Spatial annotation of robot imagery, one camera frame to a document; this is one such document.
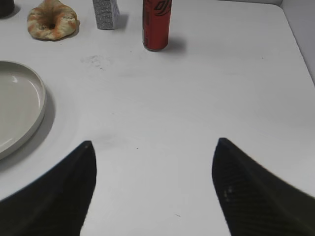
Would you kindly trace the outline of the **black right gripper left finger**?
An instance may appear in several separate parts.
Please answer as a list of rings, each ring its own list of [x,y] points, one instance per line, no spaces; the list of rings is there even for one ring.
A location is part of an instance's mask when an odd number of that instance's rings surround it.
[[[84,141],[26,187],[1,200],[2,236],[78,236],[96,185],[96,156]]]

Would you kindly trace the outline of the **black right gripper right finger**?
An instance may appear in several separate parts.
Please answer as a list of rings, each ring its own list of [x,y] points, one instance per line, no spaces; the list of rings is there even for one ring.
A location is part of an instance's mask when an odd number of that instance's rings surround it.
[[[313,236],[315,199],[219,138],[212,180],[232,236]]]

